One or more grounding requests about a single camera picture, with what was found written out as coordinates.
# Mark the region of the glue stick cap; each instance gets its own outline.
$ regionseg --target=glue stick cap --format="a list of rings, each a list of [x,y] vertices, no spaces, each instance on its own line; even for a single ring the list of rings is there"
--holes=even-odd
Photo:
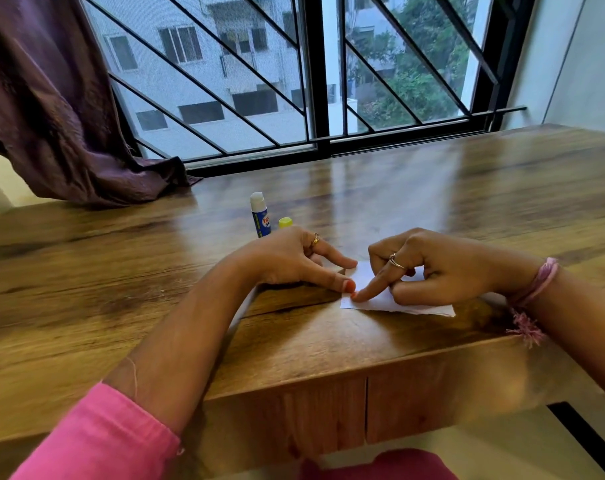
[[[251,212],[262,212],[267,208],[262,192],[254,192],[250,197]]]
[[[291,217],[283,217],[278,221],[278,228],[282,229],[283,227],[289,227],[293,224],[294,222]]]

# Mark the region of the hand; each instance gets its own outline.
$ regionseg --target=hand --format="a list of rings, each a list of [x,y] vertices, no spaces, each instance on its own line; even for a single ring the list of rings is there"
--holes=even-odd
[[[305,281],[330,290],[353,293],[355,282],[344,274],[323,268],[320,256],[344,268],[353,268],[358,261],[343,256],[322,239],[313,249],[314,233],[298,226],[279,229],[250,242],[236,253],[248,259],[251,269],[258,271],[258,281],[278,285]]]
[[[395,261],[403,270],[389,262]],[[525,253],[453,237],[424,229],[412,229],[369,246],[375,277],[352,296],[366,301],[391,287],[400,305],[449,305],[483,293],[509,296],[527,287],[544,260]],[[425,281],[400,281],[425,266]]]

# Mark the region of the tabletop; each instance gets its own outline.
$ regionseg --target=tabletop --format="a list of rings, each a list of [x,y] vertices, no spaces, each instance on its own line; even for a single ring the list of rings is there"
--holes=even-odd
[[[49,431],[211,266],[256,239],[255,191],[273,222],[291,217],[354,258],[419,226],[553,255],[605,287],[605,134],[573,128],[214,177],[126,209],[14,209],[0,216],[0,441]],[[230,332],[205,402],[518,340],[480,300],[455,309],[363,312],[311,286],[263,290]]]

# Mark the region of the wooden desk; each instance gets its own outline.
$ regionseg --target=wooden desk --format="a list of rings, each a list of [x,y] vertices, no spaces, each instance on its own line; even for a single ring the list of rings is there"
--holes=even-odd
[[[253,191],[274,221],[290,216],[355,258],[423,226],[554,255],[605,287],[605,134],[570,128],[216,177],[129,209],[15,209],[0,216],[0,471],[207,269],[255,239]],[[255,299],[185,434],[177,476],[314,456],[592,387],[553,344],[527,349],[507,335],[508,321],[480,300],[456,304],[451,319],[341,310],[338,298],[301,287]]]

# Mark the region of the pink shirt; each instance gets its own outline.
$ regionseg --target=pink shirt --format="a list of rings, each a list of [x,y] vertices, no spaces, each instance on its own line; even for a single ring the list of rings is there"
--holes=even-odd
[[[159,480],[180,439],[128,397],[92,387],[11,476],[12,480]],[[306,460],[299,480],[455,480],[426,451],[387,451],[369,465],[323,471]]]

